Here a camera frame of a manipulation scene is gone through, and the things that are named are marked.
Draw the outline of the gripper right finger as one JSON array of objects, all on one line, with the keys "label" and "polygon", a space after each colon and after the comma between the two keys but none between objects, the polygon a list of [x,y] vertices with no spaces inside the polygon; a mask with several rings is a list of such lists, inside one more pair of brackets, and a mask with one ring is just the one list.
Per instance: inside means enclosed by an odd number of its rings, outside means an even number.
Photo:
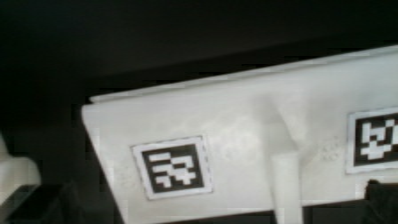
[{"label": "gripper right finger", "polygon": [[361,224],[398,224],[398,183],[368,181]]}]

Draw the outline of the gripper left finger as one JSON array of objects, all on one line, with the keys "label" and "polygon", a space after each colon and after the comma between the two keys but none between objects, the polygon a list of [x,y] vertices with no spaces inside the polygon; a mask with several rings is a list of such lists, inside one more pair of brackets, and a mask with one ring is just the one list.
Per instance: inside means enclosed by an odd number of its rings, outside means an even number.
[{"label": "gripper left finger", "polygon": [[27,184],[0,203],[0,224],[114,224],[84,208],[73,183]]}]

